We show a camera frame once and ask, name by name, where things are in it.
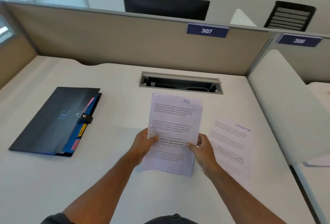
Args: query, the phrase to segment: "expanding file folder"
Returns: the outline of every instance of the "expanding file folder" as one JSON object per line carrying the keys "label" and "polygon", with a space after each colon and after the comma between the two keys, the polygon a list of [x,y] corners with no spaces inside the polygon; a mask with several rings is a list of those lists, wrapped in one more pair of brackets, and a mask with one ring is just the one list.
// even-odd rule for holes
{"label": "expanding file folder", "polygon": [[72,156],[93,119],[99,91],[57,87],[9,150]]}

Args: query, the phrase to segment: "dark shirt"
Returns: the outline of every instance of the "dark shirt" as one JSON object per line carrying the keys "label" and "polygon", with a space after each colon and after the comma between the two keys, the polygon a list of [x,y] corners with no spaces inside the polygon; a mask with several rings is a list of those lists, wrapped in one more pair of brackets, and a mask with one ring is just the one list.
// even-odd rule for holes
{"label": "dark shirt", "polygon": [[[48,216],[41,224],[74,224],[63,213]],[[189,219],[183,218],[178,214],[161,216],[148,221],[146,224],[197,224]]]}

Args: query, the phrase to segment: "paper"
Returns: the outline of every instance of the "paper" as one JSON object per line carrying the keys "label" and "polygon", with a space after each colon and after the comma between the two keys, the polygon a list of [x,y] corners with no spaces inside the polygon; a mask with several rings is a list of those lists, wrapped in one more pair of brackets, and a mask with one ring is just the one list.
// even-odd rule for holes
{"label": "paper", "polygon": [[249,190],[253,137],[251,130],[215,117],[208,139],[218,164],[242,187]]}
{"label": "paper", "polygon": [[325,155],[316,159],[304,162],[306,167],[330,167],[330,155]]}
{"label": "paper", "polygon": [[202,112],[198,99],[153,93],[148,138],[159,135],[159,141],[144,157],[142,170],[190,176],[195,156],[186,143],[197,144]]}

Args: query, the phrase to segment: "black chair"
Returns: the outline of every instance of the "black chair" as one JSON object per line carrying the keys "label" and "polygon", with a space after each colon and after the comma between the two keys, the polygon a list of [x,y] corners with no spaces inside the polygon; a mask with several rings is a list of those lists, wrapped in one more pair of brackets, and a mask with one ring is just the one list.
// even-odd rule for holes
{"label": "black chair", "polygon": [[306,31],[315,11],[313,6],[276,1],[264,28]]}

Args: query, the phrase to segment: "black computer monitor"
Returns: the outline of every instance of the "black computer monitor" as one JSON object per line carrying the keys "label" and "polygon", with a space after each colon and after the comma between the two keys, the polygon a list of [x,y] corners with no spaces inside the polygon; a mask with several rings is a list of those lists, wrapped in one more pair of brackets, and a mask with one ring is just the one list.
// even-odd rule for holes
{"label": "black computer monitor", "polygon": [[204,21],[209,1],[206,0],[124,0],[125,11]]}

